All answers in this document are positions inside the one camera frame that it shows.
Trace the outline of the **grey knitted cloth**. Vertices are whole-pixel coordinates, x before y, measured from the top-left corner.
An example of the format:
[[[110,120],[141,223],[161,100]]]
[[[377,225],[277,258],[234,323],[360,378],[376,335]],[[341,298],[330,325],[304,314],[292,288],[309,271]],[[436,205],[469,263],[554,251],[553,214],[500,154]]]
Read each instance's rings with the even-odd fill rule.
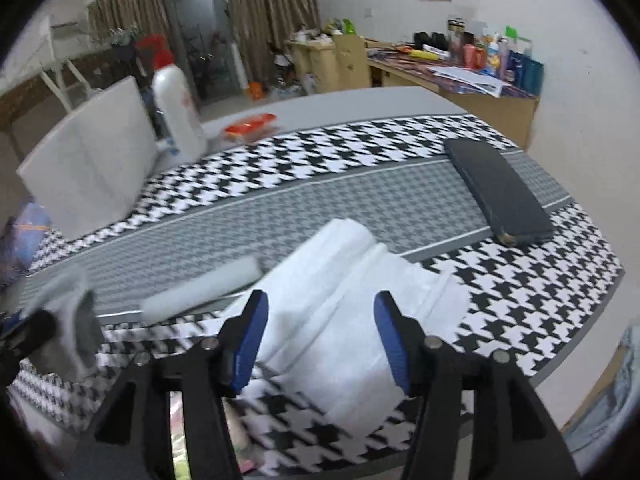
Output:
[[[54,319],[53,336],[28,357],[40,375],[82,382],[96,371],[96,352],[104,336],[95,304],[87,274],[70,269],[48,281],[21,310],[21,318],[43,311]]]

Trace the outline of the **white foam tube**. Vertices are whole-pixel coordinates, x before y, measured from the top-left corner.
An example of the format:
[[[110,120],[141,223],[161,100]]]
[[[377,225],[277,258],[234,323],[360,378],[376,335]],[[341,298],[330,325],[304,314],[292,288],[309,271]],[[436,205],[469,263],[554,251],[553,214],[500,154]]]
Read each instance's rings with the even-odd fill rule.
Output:
[[[141,304],[142,321],[150,325],[164,322],[253,284],[263,275],[262,266],[254,256],[232,260],[145,298]]]

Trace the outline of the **white towel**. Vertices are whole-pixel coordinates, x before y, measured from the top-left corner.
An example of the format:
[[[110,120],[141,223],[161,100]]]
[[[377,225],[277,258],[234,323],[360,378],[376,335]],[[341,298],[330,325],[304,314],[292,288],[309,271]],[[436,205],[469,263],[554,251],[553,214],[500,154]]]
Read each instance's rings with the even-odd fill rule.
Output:
[[[354,437],[378,430],[404,397],[374,322],[376,294],[388,290],[448,342],[471,307],[454,272],[408,262],[352,219],[326,223],[256,286],[269,301],[258,362]]]

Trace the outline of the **black smartphone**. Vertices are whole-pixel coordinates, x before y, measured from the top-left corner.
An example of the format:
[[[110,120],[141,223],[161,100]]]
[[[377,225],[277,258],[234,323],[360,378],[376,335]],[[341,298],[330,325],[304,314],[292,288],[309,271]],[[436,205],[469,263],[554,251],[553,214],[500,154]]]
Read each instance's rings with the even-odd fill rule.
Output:
[[[554,226],[549,215],[495,148],[471,139],[449,139],[444,151],[499,243],[524,247],[552,239]]]

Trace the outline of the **white styrofoam box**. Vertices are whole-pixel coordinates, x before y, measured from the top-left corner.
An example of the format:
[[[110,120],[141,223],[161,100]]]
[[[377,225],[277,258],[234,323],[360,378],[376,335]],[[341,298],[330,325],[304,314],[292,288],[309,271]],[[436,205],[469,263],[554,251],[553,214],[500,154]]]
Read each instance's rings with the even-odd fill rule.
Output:
[[[151,118],[127,77],[68,113],[17,174],[66,240],[126,219],[155,165]]]

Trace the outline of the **white lotion pump bottle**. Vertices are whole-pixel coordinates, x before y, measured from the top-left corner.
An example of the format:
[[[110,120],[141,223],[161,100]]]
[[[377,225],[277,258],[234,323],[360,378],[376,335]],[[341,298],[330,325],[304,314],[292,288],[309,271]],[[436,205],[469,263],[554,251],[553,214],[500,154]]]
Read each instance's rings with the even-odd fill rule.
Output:
[[[208,142],[186,75],[176,64],[164,35],[144,36],[137,41],[137,48],[152,53],[154,102],[175,147],[187,162],[197,162],[206,155]]]

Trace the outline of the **red snack packet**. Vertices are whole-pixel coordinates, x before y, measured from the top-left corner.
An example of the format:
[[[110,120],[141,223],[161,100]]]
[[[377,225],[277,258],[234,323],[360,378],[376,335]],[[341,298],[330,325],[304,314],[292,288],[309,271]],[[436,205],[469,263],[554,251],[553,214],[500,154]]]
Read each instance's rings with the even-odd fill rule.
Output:
[[[277,116],[271,113],[262,113],[243,117],[224,128],[224,137],[236,144],[253,144],[270,136],[274,131]]]

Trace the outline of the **orange bucket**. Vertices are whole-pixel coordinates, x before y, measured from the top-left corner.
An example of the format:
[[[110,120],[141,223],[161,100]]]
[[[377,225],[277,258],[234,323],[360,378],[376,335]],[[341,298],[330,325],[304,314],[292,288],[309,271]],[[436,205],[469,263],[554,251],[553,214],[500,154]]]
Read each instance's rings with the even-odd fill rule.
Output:
[[[247,92],[253,101],[262,100],[265,96],[264,87],[260,81],[250,81],[248,83]]]

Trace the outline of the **light wooden desk row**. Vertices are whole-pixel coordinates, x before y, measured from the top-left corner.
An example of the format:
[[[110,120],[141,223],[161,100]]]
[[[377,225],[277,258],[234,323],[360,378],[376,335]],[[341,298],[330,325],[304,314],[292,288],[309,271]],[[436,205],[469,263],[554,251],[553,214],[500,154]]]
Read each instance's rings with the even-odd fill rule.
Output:
[[[539,99],[509,86],[496,99],[479,93],[454,93],[434,83],[427,66],[441,66],[435,61],[412,56],[407,49],[376,40],[366,40],[371,73],[371,87],[420,87],[435,96],[462,107],[488,122],[517,146],[526,150]],[[292,54],[296,74],[313,76],[320,93],[340,89],[333,38],[300,42],[288,40],[286,50]]]

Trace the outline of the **white papers on desk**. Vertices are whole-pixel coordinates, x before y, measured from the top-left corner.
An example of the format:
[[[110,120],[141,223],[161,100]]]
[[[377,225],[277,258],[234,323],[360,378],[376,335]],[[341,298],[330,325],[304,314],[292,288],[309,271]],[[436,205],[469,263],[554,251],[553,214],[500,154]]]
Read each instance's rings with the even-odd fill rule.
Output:
[[[454,93],[479,93],[500,98],[509,84],[497,77],[456,66],[427,66],[435,84]]]

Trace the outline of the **white metal bunk bed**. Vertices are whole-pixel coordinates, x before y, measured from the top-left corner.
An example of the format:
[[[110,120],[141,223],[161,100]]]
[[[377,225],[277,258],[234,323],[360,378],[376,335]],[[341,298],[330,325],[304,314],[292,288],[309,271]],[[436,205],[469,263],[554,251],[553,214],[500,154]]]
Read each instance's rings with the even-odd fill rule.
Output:
[[[87,94],[93,92],[94,72],[104,60],[105,49],[93,39],[84,18],[60,22],[49,15],[42,20],[32,53],[12,77],[1,72],[1,132],[18,159],[24,153],[14,134],[15,122],[48,96],[72,110],[70,89],[79,86]]]

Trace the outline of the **right brown curtain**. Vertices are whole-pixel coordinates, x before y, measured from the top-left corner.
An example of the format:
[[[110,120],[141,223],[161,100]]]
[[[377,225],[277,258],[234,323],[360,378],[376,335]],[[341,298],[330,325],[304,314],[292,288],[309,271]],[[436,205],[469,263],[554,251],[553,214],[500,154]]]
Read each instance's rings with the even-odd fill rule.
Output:
[[[274,77],[270,48],[282,49],[302,26],[320,26],[317,0],[229,0],[232,34],[250,82]]]

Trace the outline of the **brown curtain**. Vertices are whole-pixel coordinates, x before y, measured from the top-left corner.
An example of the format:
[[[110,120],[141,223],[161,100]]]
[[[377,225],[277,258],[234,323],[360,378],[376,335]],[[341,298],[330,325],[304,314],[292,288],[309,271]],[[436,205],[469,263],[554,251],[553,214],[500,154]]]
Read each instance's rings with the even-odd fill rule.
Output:
[[[229,0],[232,34],[250,82],[274,77],[270,48],[282,49],[302,26],[320,26],[317,0]]]
[[[110,39],[115,29],[136,26],[142,36],[168,36],[169,23],[164,0],[93,0],[87,6],[91,36]]]

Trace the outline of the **glass balcony door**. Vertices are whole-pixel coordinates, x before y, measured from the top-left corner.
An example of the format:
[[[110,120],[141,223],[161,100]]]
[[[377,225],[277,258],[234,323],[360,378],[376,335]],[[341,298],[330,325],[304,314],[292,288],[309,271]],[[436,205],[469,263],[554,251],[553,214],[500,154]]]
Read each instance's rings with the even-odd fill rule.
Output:
[[[199,106],[241,92],[229,0],[164,0],[177,63]]]

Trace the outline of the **left brown curtain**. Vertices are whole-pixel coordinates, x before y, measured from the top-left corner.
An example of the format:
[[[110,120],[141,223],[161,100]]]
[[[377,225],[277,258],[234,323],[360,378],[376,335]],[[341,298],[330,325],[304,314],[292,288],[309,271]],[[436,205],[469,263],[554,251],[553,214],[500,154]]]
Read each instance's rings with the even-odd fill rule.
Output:
[[[136,26],[142,36],[168,36],[169,23],[164,0],[93,0],[87,6],[91,36],[110,39],[115,29]]]

